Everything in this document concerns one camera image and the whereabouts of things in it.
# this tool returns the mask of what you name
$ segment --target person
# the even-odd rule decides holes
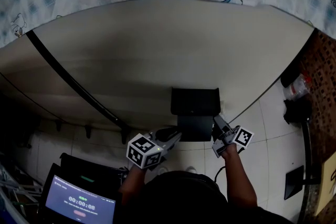
[[[291,223],[263,210],[249,181],[236,144],[222,152],[227,178],[227,200],[205,175],[174,171],[145,184],[146,170],[133,165],[121,185],[125,223]]]

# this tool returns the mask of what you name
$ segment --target tablet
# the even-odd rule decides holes
[[[111,224],[121,199],[120,195],[113,195],[108,189],[109,186],[97,188],[90,181],[63,175],[60,167],[53,165],[39,214],[44,221],[52,223]]]

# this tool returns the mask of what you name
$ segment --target black clothing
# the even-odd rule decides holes
[[[260,207],[231,206],[209,177],[168,172],[144,186],[136,200],[132,223],[291,223]]]

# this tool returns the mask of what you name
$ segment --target black stripe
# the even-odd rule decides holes
[[[36,36],[33,30],[26,33],[30,42],[42,55],[42,57],[47,61],[47,63],[59,74],[59,76],[66,82],[70,87],[72,87],[84,100],[86,100],[91,106],[98,110],[107,119],[113,122],[115,125],[119,126],[122,131],[129,132],[131,128],[112,114],[105,106],[103,106],[98,100],[96,100],[87,90],[85,90],[55,59],[54,56],[47,50],[43,45],[41,40]]]
[[[222,146],[222,147],[220,147],[219,149],[217,149],[217,150],[216,150],[217,154],[218,154],[218,155],[221,154],[221,152],[224,151],[225,148],[226,148],[226,146]]]

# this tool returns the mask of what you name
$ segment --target hand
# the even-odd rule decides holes
[[[238,155],[238,152],[237,152],[237,145],[235,143],[232,143],[232,144],[229,144],[226,149],[222,152],[222,157],[223,159],[227,159],[229,158],[230,156],[233,156],[233,155]]]
[[[145,174],[145,169],[140,169],[133,164],[127,178],[119,188],[119,192],[122,193],[122,205],[126,205],[132,198],[139,195],[145,185]]]

